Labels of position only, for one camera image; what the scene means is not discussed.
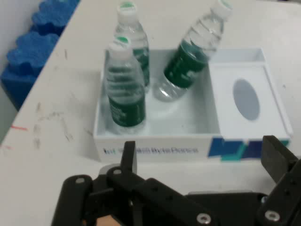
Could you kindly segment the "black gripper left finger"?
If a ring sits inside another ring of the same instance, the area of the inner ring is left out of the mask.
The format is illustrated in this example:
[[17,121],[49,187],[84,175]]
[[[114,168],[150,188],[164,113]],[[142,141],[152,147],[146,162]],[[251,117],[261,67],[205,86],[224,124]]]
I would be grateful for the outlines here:
[[67,178],[61,188],[54,226],[95,226],[111,216],[123,226],[217,226],[218,217],[161,182],[134,172],[136,148],[127,141],[121,162],[92,179]]

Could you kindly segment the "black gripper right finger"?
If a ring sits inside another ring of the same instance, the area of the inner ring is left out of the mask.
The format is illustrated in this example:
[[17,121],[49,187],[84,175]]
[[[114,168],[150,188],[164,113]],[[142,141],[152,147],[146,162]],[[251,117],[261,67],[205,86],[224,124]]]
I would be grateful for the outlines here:
[[261,164],[276,183],[258,209],[261,226],[299,226],[301,224],[301,160],[275,136],[262,140]]

